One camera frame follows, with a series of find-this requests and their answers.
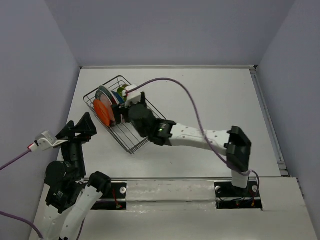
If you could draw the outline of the lime green round plate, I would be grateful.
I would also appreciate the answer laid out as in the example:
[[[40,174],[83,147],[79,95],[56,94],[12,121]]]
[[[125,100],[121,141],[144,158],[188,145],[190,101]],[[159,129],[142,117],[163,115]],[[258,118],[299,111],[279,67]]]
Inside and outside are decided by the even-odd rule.
[[[128,85],[123,85],[121,87],[119,87],[117,89],[117,93],[123,98],[123,99],[126,99],[127,98],[127,94],[126,94],[126,88],[128,87]]]

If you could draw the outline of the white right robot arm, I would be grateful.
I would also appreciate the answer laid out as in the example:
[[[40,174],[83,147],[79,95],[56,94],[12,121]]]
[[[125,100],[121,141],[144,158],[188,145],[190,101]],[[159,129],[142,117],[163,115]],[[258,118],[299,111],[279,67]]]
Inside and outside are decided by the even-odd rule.
[[[112,105],[116,122],[124,119],[132,124],[140,137],[157,146],[191,147],[213,151],[231,170],[230,190],[242,196],[249,189],[249,164],[252,142],[238,126],[229,130],[205,130],[193,128],[172,120],[157,118],[148,108],[145,94],[138,102]]]

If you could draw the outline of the red and teal floral plate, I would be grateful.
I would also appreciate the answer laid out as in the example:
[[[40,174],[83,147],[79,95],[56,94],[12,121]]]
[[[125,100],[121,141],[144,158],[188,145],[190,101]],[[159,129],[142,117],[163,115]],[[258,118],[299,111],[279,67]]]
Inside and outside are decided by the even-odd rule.
[[[109,98],[112,105],[119,105],[120,104],[118,99],[115,97],[115,95],[109,89],[107,89],[103,85],[99,86],[98,89]]]

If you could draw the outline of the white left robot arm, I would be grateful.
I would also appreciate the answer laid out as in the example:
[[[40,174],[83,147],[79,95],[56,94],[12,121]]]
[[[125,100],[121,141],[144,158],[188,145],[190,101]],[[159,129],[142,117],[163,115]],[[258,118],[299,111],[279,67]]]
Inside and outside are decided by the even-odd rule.
[[[70,240],[94,204],[108,196],[112,180],[96,171],[87,183],[83,144],[97,134],[97,129],[86,112],[78,123],[69,121],[57,134],[44,131],[36,143],[41,150],[61,149],[62,160],[51,162],[45,170],[44,184],[49,187],[42,222],[42,239]]]

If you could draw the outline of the white plate with teal rim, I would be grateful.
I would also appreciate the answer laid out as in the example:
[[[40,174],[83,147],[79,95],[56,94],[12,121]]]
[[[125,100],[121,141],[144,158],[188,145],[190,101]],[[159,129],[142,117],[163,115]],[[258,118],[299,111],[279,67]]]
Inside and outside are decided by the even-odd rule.
[[[97,100],[100,100],[106,107],[112,105],[112,102],[109,99],[109,97],[105,93],[103,93],[101,90],[96,91],[95,98]]]

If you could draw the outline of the dark blue leaf-shaped plate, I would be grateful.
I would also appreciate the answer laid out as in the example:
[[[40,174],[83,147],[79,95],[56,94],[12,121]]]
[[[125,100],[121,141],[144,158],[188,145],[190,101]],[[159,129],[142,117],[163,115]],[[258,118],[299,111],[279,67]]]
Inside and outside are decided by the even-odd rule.
[[[115,96],[119,104],[123,104],[125,102],[124,99],[117,92],[112,91],[112,94]]]

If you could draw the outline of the orange round plate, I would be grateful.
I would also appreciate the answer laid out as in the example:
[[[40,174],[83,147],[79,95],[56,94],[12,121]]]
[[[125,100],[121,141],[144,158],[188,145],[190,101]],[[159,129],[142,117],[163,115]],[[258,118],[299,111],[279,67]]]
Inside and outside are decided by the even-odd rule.
[[[109,100],[103,99],[95,99],[93,101],[93,108],[95,113],[101,122],[107,127],[113,127],[116,125],[115,117],[112,111],[112,105]]]

